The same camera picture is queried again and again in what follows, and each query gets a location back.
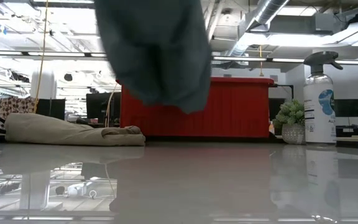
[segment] ventilation pipe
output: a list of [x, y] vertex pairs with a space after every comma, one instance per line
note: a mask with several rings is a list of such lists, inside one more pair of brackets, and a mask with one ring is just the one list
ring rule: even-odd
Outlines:
[[248, 48], [246, 44], [246, 32], [262, 25], [266, 25], [269, 29], [270, 22], [289, 1], [290, 0], [260, 0], [257, 8], [244, 17], [245, 24], [242, 25], [242, 27], [245, 27], [245, 34], [242, 35], [227, 56], [242, 56]]

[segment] potted plant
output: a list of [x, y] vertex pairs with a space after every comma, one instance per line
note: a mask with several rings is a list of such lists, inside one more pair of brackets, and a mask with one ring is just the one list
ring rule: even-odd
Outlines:
[[305, 107], [298, 100], [284, 103], [273, 120], [275, 128], [282, 128], [283, 140], [288, 144], [304, 144]]

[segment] yellow cable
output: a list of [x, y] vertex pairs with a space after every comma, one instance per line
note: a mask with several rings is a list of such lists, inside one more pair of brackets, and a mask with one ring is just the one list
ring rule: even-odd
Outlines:
[[[259, 56], [262, 57], [262, 46], [259, 47]], [[263, 65], [264, 63], [260, 62], [260, 74], [259, 74], [260, 77], [264, 76], [264, 73], [262, 72]]]
[[104, 171], [106, 171], [106, 176], [107, 179], [109, 180], [110, 183], [110, 188], [111, 188], [111, 201], [113, 201], [116, 198], [116, 191], [114, 190], [114, 187], [112, 186], [111, 180], [110, 180], [110, 176], [109, 176], [109, 172], [107, 170], [107, 164], [104, 164]]
[[46, 43], [46, 38], [47, 38], [47, 23], [48, 23], [48, 5], [49, 5], [49, 0], [47, 0], [46, 6], [45, 6], [44, 42], [43, 42], [43, 46], [42, 46], [41, 67], [40, 67], [40, 73], [39, 73], [39, 76], [38, 76], [37, 91], [36, 91], [36, 94], [35, 94], [34, 113], [37, 112], [38, 101], [39, 101], [38, 95], [40, 93], [42, 69], [44, 67], [45, 43]]
[[107, 103], [106, 119], [105, 119], [105, 122], [104, 122], [104, 127], [105, 128], [109, 127], [109, 122], [110, 122], [110, 102], [111, 102], [111, 98], [112, 98], [113, 94], [114, 94], [114, 91], [111, 92], [110, 97], [109, 97], [109, 101]]

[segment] spray nozzle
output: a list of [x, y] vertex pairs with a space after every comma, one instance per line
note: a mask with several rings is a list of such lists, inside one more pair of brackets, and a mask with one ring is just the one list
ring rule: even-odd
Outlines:
[[312, 73], [322, 73], [324, 64], [331, 64], [336, 69], [342, 70], [343, 67], [335, 62], [338, 56], [337, 52], [317, 52], [307, 57], [303, 63], [311, 67]]

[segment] bottle label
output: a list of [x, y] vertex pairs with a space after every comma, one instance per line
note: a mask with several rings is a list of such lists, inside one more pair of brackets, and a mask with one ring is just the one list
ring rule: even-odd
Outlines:
[[306, 142], [335, 143], [333, 85], [319, 83], [304, 87]]

